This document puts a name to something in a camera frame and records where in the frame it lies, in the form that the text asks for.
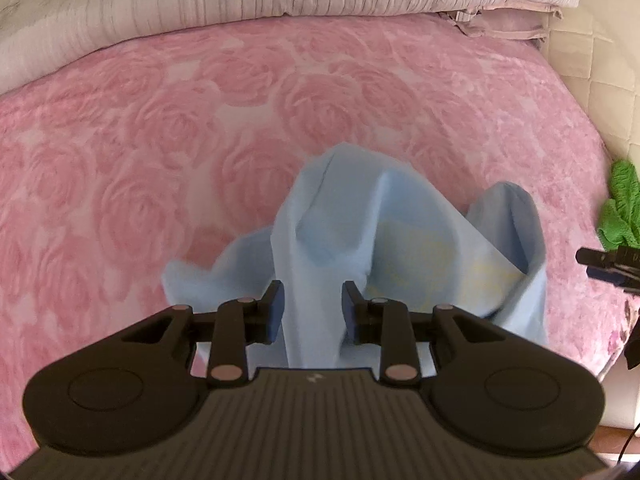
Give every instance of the blue fabric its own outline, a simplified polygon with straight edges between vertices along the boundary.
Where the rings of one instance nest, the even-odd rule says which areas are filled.
[[[345,338],[340,291],[353,280],[365,297],[384,296],[430,312],[451,303],[545,345],[545,246],[531,197],[500,183],[463,217],[411,167],[340,144],[308,163],[274,225],[241,237],[212,269],[168,264],[169,304],[215,310],[285,285],[276,343],[252,345],[250,367],[378,367],[379,348]],[[434,373],[427,344],[418,352]]]

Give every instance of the fabric fold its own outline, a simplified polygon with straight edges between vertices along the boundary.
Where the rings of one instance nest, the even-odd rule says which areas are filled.
[[[273,347],[249,348],[252,369],[375,370],[379,349],[345,340],[345,280],[414,311],[455,304],[546,344],[545,248],[530,196],[497,184],[465,219],[411,167],[350,144],[303,168],[272,228],[233,242],[211,270],[172,262],[162,281],[171,304],[204,312],[260,296],[273,278],[285,285],[282,328]],[[418,346],[433,374],[428,346]]]

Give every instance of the black cable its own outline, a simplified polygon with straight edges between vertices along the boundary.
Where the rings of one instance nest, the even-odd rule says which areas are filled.
[[[636,428],[631,432],[631,434],[629,435],[629,438],[625,442],[625,445],[622,446],[622,451],[620,451],[620,455],[618,456],[618,463],[622,462],[622,457],[625,455],[626,448],[631,442],[631,439],[636,436],[636,432],[638,430],[640,430],[640,424],[638,424]]]

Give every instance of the pink blanket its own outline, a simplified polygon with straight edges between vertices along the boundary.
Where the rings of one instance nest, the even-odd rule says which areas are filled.
[[[279,18],[95,52],[0,100],[0,468],[34,447],[39,368],[164,308],[159,277],[269,224],[312,155],[405,160],[457,208],[498,180],[534,197],[554,350],[601,372],[635,312],[574,262],[597,247],[600,137],[529,44],[427,16]]]

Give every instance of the green towel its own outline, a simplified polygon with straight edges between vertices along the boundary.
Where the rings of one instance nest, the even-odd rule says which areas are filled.
[[[636,168],[628,160],[611,167],[608,199],[598,220],[598,238],[607,251],[618,246],[640,249],[640,184]]]

